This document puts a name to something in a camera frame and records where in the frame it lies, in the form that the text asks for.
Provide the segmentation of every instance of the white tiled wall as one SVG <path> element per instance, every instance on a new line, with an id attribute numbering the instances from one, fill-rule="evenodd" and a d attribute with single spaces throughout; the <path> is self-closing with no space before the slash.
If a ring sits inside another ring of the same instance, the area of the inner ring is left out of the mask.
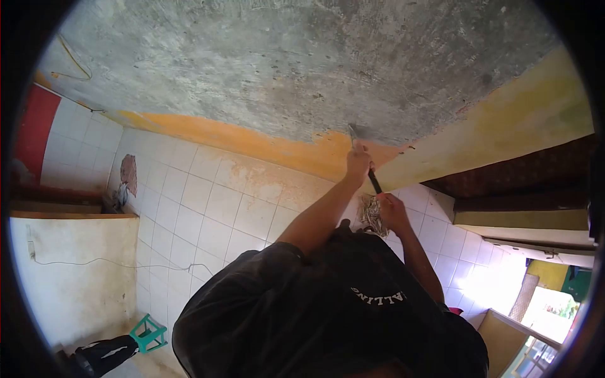
<path id="1" fill-rule="evenodd" d="M 140 214 L 137 308 L 168 327 L 187 300 L 239 254 L 263 249 L 333 183 L 242 155 L 165 135 L 125 129 L 108 190 L 119 184 L 126 154 L 136 156 L 137 196 L 127 210 Z M 454 200 L 422 185 L 395 191 L 444 287 L 446 303 L 461 307 L 475 326 L 488 307 L 512 306 L 525 271 L 515 259 L 480 236 L 451 224 Z M 356 219 L 352 201 L 343 218 Z M 399 239 L 386 242 L 403 259 Z M 188 267 L 169 270 L 163 265 Z M 494 295 L 500 291 L 504 294 Z M 496 297 L 500 302 L 491 299 Z"/>
<path id="2" fill-rule="evenodd" d="M 464 310 L 476 328 L 493 308 L 508 314 L 525 275 L 525 257 L 511 255 L 480 235 L 452 224 L 454 199 L 416 184 L 394 192 L 443 286 L 445 303 Z M 390 233 L 387 244 L 403 260 L 403 248 Z"/>
<path id="3" fill-rule="evenodd" d="M 172 326 L 189 298 L 212 275 L 250 249 L 274 242 L 286 226 L 333 183 L 291 169 L 165 135 L 126 128 L 108 191 L 119 167 L 135 155 L 140 215 L 137 308 Z"/>
<path id="4" fill-rule="evenodd" d="M 46 144 L 40 184 L 103 192 L 122 129 L 98 112 L 61 99 Z"/>

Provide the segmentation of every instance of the yellow cable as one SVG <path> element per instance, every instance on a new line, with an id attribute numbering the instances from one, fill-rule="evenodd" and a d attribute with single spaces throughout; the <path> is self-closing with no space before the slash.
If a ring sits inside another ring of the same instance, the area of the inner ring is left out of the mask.
<path id="1" fill-rule="evenodd" d="M 67 48 L 67 46 L 65 45 L 65 41 L 63 40 L 63 37 L 61 36 L 61 34 L 57 34 L 57 37 L 59 38 L 59 42 L 61 43 L 61 45 L 63 46 L 63 48 L 65 49 L 65 51 L 67 51 L 67 55 L 70 56 L 71 60 L 77 65 L 78 68 L 80 68 L 80 70 L 84 73 L 84 75 L 86 75 L 86 79 L 84 79 L 83 77 L 75 77 L 72 75 L 67 75 L 67 74 L 62 74 L 59 72 L 54 72 L 51 71 L 51 75 L 53 77 L 59 77 L 59 75 L 61 76 L 65 76 L 65 77 L 70 77 L 72 79 L 76 79 L 76 80 L 82 80 L 82 81 L 88 81 L 90 79 L 93 78 L 92 73 L 89 75 L 83 68 L 82 66 L 79 65 L 78 62 L 76 62 L 76 60 L 74 59 L 73 55 L 70 53 L 69 49 Z"/>

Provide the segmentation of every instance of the electrical cord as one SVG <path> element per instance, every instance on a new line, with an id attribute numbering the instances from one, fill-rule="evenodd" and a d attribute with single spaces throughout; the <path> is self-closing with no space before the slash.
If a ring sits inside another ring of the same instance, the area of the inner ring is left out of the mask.
<path id="1" fill-rule="evenodd" d="M 189 271 L 189 269 L 193 268 L 194 266 L 203 266 L 204 268 L 206 268 L 207 271 L 210 272 L 211 275 L 214 275 L 214 273 L 212 273 L 212 271 L 210 271 L 210 269 L 207 266 L 205 266 L 204 264 L 202 264 L 202 263 L 190 264 L 189 267 L 187 267 L 187 268 L 173 268 L 173 267 L 168 267 L 168 266 L 165 266 L 165 265 L 141 265 L 141 266 L 138 266 L 138 267 L 131 267 L 131 266 L 128 266 L 128 265 L 120 264 L 120 263 L 115 262 L 115 261 L 111 261 L 111 260 L 103 258 L 103 257 L 97 257 L 96 259 L 93 259 L 93 260 L 88 261 L 88 262 L 66 262 L 66 261 L 39 262 L 39 261 L 36 260 L 35 257 L 34 257 L 33 260 L 34 260 L 34 262 L 36 264 L 40 264 L 40 265 L 51 265 L 51 264 L 88 265 L 91 262 L 95 262 L 97 260 L 104 260 L 104 261 L 111 262 L 112 264 L 115 264 L 115 265 L 118 265 L 118 266 L 121 266 L 121 267 L 124 267 L 124 268 L 136 269 L 136 268 L 163 267 L 163 268 L 168 268 L 168 269 L 172 269 L 172 270 L 186 270 L 187 272 Z"/>
<path id="2" fill-rule="evenodd" d="M 67 45 L 65 43 L 65 39 L 63 38 L 63 36 L 61 34 L 57 34 L 57 37 L 59 38 L 59 42 L 61 43 L 61 45 L 63 46 L 63 48 L 65 49 L 65 51 L 67 51 L 67 55 L 70 56 L 71 60 L 77 65 L 78 68 L 80 68 L 80 70 L 84 73 L 84 75 L 86 75 L 86 78 L 84 77 L 76 77 L 76 76 L 72 76 L 72 75 L 67 75 L 67 74 L 62 74 L 60 72 L 54 72 L 52 71 L 50 74 L 54 77 L 59 77 L 59 75 L 61 76 L 65 76 L 65 77 L 70 77 L 72 79 L 76 79 L 76 80 L 81 80 L 81 81 L 89 81 L 90 79 L 93 78 L 93 71 L 91 70 L 90 74 L 88 74 L 83 68 L 82 66 L 76 62 L 75 58 L 73 57 L 73 55 L 70 53 L 69 49 L 67 48 Z"/>

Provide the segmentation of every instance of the green plastic stool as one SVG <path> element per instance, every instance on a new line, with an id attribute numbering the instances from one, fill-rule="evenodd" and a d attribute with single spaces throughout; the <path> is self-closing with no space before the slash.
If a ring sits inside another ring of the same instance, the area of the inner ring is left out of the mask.
<path id="1" fill-rule="evenodd" d="M 145 326 L 145 330 L 137 335 L 137 330 L 142 325 Z M 149 353 L 152 350 L 156 350 L 168 344 L 168 342 L 164 340 L 164 332 L 166 332 L 166 329 L 166 327 L 159 327 L 157 324 L 153 323 L 149 318 L 149 314 L 147 314 L 132 331 L 130 331 L 129 335 L 139 345 L 139 353 Z M 147 345 L 151 342 L 156 342 L 157 345 L 147 349 Z"/>

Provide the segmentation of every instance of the scraper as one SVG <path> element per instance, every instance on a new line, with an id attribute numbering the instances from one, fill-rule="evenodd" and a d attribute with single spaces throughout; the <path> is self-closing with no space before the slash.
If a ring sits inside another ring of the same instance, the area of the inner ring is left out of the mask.
<path id="1" fill-rule="evenodd" d="M 351 141 L 358 139 L 357 125 L 355 125 L 354 123 L 349 123 L 348 132 L 351 135 Z M 376 179 L 374 170 L 372 168 L 370 168 L 370 170 L 368 171 L 368 177 L 370 178 L 370 181 L 372 182 L 372 186 L 374 186 L 374 190 L 376 191 L 376 194 L 382 193 L 382 189 L 380 187 L 380 184 L 378 183 L 378 180 Z"/>

